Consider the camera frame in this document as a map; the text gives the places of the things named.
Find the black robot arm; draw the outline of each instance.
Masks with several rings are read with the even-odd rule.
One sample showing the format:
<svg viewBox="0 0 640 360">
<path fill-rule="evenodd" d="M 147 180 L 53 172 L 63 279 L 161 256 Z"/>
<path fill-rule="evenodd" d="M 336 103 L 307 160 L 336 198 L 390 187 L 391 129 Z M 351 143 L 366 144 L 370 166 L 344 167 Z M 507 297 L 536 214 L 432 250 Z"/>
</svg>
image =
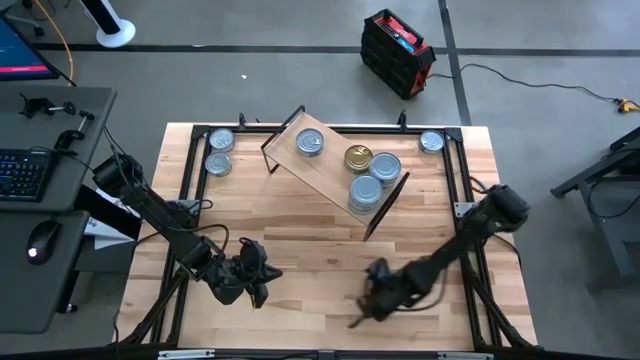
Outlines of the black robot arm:
<svg viewBox="0 0 640 360">
<path fill-rule="evenodd" d="M 513 232 L 519 229 L 526 221 L 528 212 L 529 205 L 511 188 L 495 185 L 487 191 L 484 199 L 460 219 L 456 236 L 430 256 L 410 261 L 395 273 L 389 269 L 386 259 L 376 260 L 366 270 L 368 290 L 357 300 L 362 316 L 351 327 L 367 318 L 382 321 L 401 306 L 413 307 L 431 292 L 441 271 L 461 257 L 467 259 L 466 254 L 475 243 L 499 231 Z M 479 281 L 473 283 L 474 288 L 477 287 L 476 283 L 480 284 Z M 501 312 L 498 315 L 509 327 L 506 317 Z M 514 340 L 520 342 L 517 335 L 514 335 Z"/>
<path fill-rule="evenodd" d="M 254 307 L 260 308 L 268 296 L 265 284 L 282 275 L 266 264 L 264 247 L 247 238 L 240 238 L 240 255 L 226 258 L 224 245 L 220 248 L 194 232 L 197 223 L 188 208 L 167 203 L 151 189 L 133 157 L 114 152 L 95 169 L 93 180 L 156 229 L 171 245 L 182 270 L 196 281 L 204 280 L 221 303 L 233 303 L 246 290 Z"/>
</svg>

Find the silver can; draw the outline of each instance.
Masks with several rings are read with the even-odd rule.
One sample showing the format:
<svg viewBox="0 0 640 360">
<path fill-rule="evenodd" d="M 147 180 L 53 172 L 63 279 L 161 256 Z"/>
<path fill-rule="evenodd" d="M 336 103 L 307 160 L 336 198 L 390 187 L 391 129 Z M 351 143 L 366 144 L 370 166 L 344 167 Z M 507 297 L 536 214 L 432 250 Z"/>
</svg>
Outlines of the silver can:
<svg viewBox="0 0 640 360">
<path fill-rule="evenodd" d="M 382 198 L 382 184 L 371 175 L 353 179 L 349 191 L 349 208 L 356 214 L 368 214 L 378 206 Z"/>
<path fill-rule="evenodd" d="M 231 130 L 216 129 L 209 135 L 209 144 L 213 152 L 229 152 L 236 145 L 236 139 Z"/>
<path fill-rule="evenodd" d="M 213 153 L 207 157 L 204 166 L 213 176 L 225 176 L 231 172 L 231 158 L 225 153 Z"/>
<path fill-rule="evenodd" d="M 298 151 L 308 157 L 314 157 L 322 153 L 324 146 L 324 136 L 316 129 L 304 129 L 296 137 Z"/>
<path fill-rule="evenodd" d="M 444 138 L 439 132 L 426 130 L 420 135 L 418 144 L 425 154 L 439 154 L 444 147 Z"/>
<path fill-rule="evenodd" d="M 382 152 L 374 156 L 373 160 L 371 160 L 369 173 L 374 178 L 380 180 L 382 187 L 387 189 L 395 184 L 401 169 L 402 165 L 397 156 L 392 153 Z"/>
</svg>

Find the tin can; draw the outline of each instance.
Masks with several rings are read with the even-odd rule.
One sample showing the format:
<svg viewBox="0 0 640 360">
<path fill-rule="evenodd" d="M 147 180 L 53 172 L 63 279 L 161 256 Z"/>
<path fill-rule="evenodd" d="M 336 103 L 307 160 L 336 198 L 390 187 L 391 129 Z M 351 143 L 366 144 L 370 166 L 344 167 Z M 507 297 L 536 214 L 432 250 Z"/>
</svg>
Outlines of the tin can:
<svg viewBox="0 0 640 360">
<path fill-rule="evenodd" d="M 357 214 L 367 214 L 374 210 L 382 198 L 382 184 L 371 175 L 353 179 L 349 190 L 349 209 Z"/>
<path fill-rule="evenodd" d="M 225 176 L 231 172 L 231 158 L 225 153 L 213 153 L 207 157 L 204 166 L 213 176 Z"/>
<path fill-rule="evenodd" d="M 425 154 L 439 154 L 444 147 L 444 138 L 436 131 L 426 130 L 420 135 L 418 145 Z"/>
<path fill-rule="evenodd" d="M 229 152 L 236 145 L 236 139 L 231 130 L 216 129 L 209 135 L 209 144 L 213 152 Z"/>
<path fill-rule="evenodd" d="M 380 180 L 382 187 L 387 189 L 396 182 L 401 169 L 402 165 L 397 156 L 392 153 L 382 152 L 374 156 L 373 160 L 371 160 L 369 173 L 374 178 Z"/>
<path fill-rule="evenodd" d="M 344 153 L 344 167 L 355 175 L 365 174 L 371 165 L 373 154 L 368 147 L 353 145 Z"/>
<path fill-rule="evenodd" d="M 324 136 L 316 129 L 304 129 L 296 137 L 298 151 L 308 157 L 320 155 L 324 146 Z"/>
</svg>

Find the concrete floor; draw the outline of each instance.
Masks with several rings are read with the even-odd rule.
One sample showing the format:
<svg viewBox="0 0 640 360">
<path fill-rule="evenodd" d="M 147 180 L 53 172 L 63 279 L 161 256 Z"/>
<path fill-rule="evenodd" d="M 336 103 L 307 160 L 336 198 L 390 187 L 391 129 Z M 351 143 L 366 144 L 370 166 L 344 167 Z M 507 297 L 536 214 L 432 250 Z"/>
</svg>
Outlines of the concrete floor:
<svg viewBox="0 0 640 360">
<path fill-rule="evenodd" d="M 62 7 L 63 1 L 52 1 Z M 605 96 L 640 99 L 636 68 L 640 52 L 499 57 L 458 56 L 451 48 L 455 40 L 462 54 L 472 48 L 484 48 L 484 54 L 490 49 L 635 50 L 640 4 L 634 0 L 619 0 L 616 6 L 607 0 L 113 0 L 112 4 L 137 25 L 134 43 L 143 45 L 355 47 L 362 20 L 389 7 L 428 43 L 449 47 L 451 60 L 460 65 L 475 62 L 528 82 L 578 84 Z M 449 41 L 443 32 L 443 5 L 450 11 L 453 28 Z M 325 21 L 329 16 L 334 18 L 331 27 Z M 94 43 L 94 27 L 79 4 L 59 9 L 56 20 L 69 42 Z M 59 42 L 49 26 L 45 28 L 48 34 L 41 41 Z M 109 127 L 149 176 L 167 122 L 232 121 L 239 112 L 248 119 L 282 121 L 305 104 L 318 118 L 334 123 L 393 123 L 406 108 L 410 123 L 470 121 L 488 126 L 502 181 L 533 206 L 515 239 L 539 343 L 552 350 L 640 356 L 640 292 L 587 292 L 585 283 L 605 271 L 610 261 L 578 194 L 556 200 L 548 192 L 598 160 L 610 142 L 639 126 L 638 115 L 620 116 L 612 104 L 579 91 L 527 88 L 476 68 L 463 72 L 464 93 L 452 81 L 434 78 L 423 94 L 402 101 L 361 64 L 357 54 L 236 50 L 75 52 L 75 79 L 83 86 L 118 90 Z M 44 54 L 67 71 L 63 52 Z M 434 71 L 450 74 L 449 60 L 439 55 Z M 456 99 L 461 95 L 469 119 L 460 118 L 464 104 L 459 111 Z M 94 165 L 107 154 L 101 144 Z M 125 280 L 84 277 L 75 294 L 81 305 L 78 313 L 57 317 L 43 335 L 0 336 L 0 353 L 108 343 Z"/>
</svg>

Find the wooden tabletop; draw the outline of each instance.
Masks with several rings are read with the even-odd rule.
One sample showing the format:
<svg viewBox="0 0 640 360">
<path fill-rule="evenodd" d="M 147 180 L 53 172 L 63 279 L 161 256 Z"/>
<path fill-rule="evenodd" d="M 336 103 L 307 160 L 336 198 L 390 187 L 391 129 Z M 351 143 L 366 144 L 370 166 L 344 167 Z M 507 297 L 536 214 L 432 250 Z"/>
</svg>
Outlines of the wooden tabletop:
<svg viewBox="0 0 640 360">
<path fill-rule="evenodd" d="M 167 125 L 152 184 L 165 199 L 178 196 L 193 125 Z M 497 183 L 488 129 L 463 127 L 462 131 L 471 174 L 487 185 Z M 409 260 L 433 252 L 454 231 L 442 156 L 421 153 L 417 136 L 346 137 L 368 146 L 374 153 L 396 154 L 403 171 L 411 172 L 400 197 L 366 243 L 362 242 L 366 227 L 307 184 L 283 168 L 269 175 L 260 152 L 267 135 L 237 136 L 231 152 L 231 173 L 207 179 L 205 198 L 213 202 L 213 208 L 203 212 L 200 225 L 219 222 L 231 229 L 228 255 L 237 254 L 240 236 L 259 240 L 269 255 L 268 263 L 282 269 L 284 275 L 268 284 L 269 299 L 258 310 L 251 308 L 246 294 L 234 304 L 224 306 L 215 300 L 206 284 L 192 282 L 180 346 L 472 349 L 457 263 L 449 269 L 444 300 L 438 306 L 423 312 L 395 313 L 382 323 L 367 320 L 356 329 L 347 329 L 358 314 L 354 299 L 361 294 L 363 269 L 379 257 L 387 258 L 397 269 Z M 204 140 L 197 152 L 189 198 L 194 196 L 203 146 Z M 152 231 L 145 225 L 141 236 Z M 203 234 L 214 241 L 221 239 L 219 231 Z M 121 337 L 133 330 L 157 298 L 167 245 L 157 236 L 137 248 L 118 318 Z M 496 240 L 488 242 L 485 252 L 496 302 L 522 336 L 535 343 L 516 255 Z M 423 304 L 432 302 L 441 286 L 438 283 Z M 483 334 L 489 339 L 484 307 L 479 305 L 479 310 Z M 168 311 L 165 327 L 171 314 Z"/>
</svg>

